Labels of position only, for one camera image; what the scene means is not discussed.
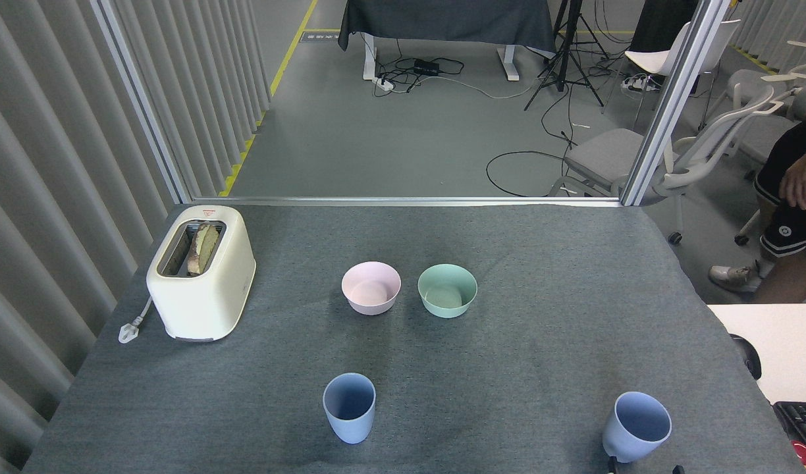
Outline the person's right hand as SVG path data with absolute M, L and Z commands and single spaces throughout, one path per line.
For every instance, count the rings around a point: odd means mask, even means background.
M 786 170 L 780 181 L 779 197 L 790 207 L 806 210 L 806 153 Z

